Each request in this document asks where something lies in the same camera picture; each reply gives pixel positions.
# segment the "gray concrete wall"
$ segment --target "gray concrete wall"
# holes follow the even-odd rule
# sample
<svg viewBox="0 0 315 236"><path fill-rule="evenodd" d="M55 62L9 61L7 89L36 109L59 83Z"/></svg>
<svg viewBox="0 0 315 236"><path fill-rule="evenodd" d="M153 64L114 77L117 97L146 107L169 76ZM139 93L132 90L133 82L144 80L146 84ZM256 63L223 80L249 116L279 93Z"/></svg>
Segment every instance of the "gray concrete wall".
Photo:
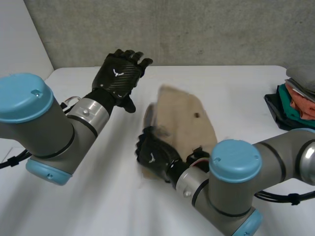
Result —
<svg viewBox="0 0 315 236"><path fill-rule="evenodd" d="M117 48L156 65L315 63L314 0L25 0L54 68Z"/></svg>

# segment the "green cloth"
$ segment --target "green cloth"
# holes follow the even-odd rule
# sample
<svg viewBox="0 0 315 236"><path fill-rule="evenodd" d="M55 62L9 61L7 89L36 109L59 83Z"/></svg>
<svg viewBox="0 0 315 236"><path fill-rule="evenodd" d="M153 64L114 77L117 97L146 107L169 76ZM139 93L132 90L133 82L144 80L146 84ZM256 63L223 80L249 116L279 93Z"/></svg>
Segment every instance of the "green cloth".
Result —
<svg viewBox="0 0 315 236"><path fill-rule="evenodd" d="M315 127L315 120L306 120L300 118L300 113L290 106L291 96L285 87L285 84L279 86L279 95L282 102L284 113L289 119L296 120L302 124Z"/></svg>

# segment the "white logo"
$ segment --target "white logo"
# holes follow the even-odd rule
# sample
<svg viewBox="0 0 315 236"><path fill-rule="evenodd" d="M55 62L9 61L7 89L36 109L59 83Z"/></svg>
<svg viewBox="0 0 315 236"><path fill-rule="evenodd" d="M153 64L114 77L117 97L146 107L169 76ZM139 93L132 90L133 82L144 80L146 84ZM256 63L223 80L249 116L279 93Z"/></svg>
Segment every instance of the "white logo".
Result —
<svg viewBox="0 0 315 236"><path fill-rule="evenodd" d="M151 159L151 161L149 161L149 163L155 162L156 160L154 159L152 152L151 152L151 157L152 157L152 159Z"/></svg>
<svg viewBox="0 0 315 236"><path fill-rule="evenodd" d="M120 76L120 75L123 75L123 73L121 73L121 74L117 73L117 72L115 71L115 69L113 69L113 72L114 72L114 74L115 74L115 77Z"/></svg>

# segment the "white wall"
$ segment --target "white wall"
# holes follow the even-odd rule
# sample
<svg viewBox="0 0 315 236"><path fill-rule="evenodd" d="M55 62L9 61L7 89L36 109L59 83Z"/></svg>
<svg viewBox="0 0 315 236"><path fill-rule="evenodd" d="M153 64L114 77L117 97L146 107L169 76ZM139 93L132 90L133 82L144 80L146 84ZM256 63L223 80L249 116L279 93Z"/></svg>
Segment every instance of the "white wall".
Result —
<svg viewBox="0 0 315 236"><path fill-rule="evenodd" d="M0 0L0 77L17 72L47 79L53 67L23 0Z"/></svg>

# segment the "folded clothes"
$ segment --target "folded clothes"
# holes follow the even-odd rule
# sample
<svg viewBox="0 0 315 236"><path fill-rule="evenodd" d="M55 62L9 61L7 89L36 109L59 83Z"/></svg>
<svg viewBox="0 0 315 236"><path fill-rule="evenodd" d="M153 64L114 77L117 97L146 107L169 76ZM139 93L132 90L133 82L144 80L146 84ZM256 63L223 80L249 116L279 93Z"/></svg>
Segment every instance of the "folded clothes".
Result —
<svg viewBox="0 0 315 236"><path fill-rule="evenodd" d="M295 120L291 120L286 117L284 110L282 108L281 99L279 96L279 91L275 94L267 94L265 95L265 101L269 108L269 111L274 119L275 123L278 125L280 129L283 130L291 130L291 129L299 129L299 128L314 128L313 126L308 126L306 124L301 124Z"/></svg>
<svg viewBox="0 0 315 236"><path fill-rule="evenodd" d="M315 127L315 120L305 120L300 118L300 113L291 107L291 96L285 87L285 84L279 86L279 95L281 98L282 107L286 117L295 120L302 124Z"/></svg>
<svg viewBox="0 0 315 236"><path fill-rule="evenodd" d="M286 75L294 79L305 90L315 93L315 66L291 66L286 70Z"/></svg>
<svg viewBox="0 0 315 236"><path fill-rule="evenodd" d="M201 101L169 86L162 86L157 103L147 108L144 126L154 126L154 135L174 147L185 162L197 148L202 147L204 152L211 153L217 144L215 131Z"/></svg>
<svg viewBox="0 0 315 236"><path fill-rule="evenodd" d="M285 80L285 83L290 85L293 90L295 90L300 95L304 96L308 100L315 102L315 95L303 89L297 82L295 82L292 78Z"/></svg>
<svg viewBox="0 0 315 236"><path fill-rule="evenodd" d="M300 118L315 120L315 103L295 92L290 85L285 84L285 87L292 98L290 106L300 112Z"/></svg>

